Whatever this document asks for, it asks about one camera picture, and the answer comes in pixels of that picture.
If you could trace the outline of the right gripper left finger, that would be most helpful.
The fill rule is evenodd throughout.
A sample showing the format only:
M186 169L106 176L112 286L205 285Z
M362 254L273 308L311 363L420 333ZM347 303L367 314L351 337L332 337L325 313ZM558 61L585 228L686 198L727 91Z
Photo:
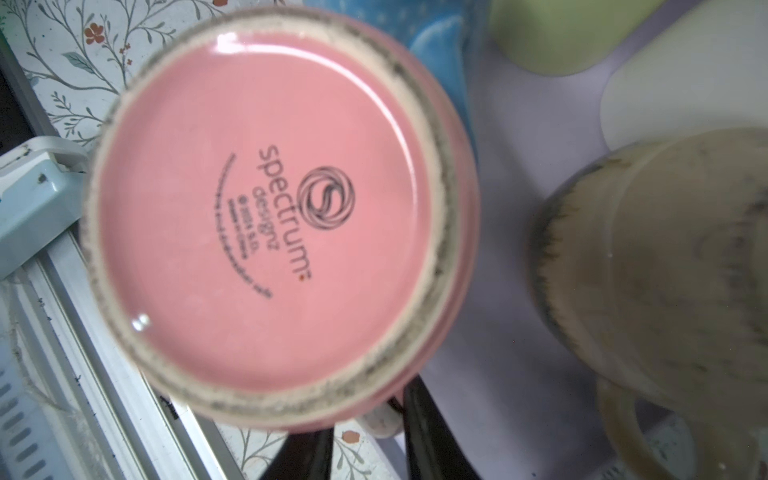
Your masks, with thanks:
M292 433L263 472L261 480L330 480L334 430Z

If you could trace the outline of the pink ghost mug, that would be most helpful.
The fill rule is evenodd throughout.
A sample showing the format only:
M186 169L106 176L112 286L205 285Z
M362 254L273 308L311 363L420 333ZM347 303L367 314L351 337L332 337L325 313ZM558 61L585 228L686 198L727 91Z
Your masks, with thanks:
M256 7L179 35L102 128L81 248L105 324L214 420L308 432L403 389L470 283L473 142L375 27Z

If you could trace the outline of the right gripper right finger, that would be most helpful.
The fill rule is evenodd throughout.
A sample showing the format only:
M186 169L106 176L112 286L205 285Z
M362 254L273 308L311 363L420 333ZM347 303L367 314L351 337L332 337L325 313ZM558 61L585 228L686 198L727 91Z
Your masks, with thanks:
M419 376L403 392L408 477L411 480L480 480Z

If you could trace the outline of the beige speckled mug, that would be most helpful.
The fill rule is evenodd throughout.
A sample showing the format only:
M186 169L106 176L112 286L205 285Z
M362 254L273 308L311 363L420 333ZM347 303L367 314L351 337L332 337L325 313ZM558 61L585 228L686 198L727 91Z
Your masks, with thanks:
M698 479L753 479L767 425L767 131L638 142L579 171L529 237L532 294L597 375L603 428L642 479L667 479L645 400L682 416Z

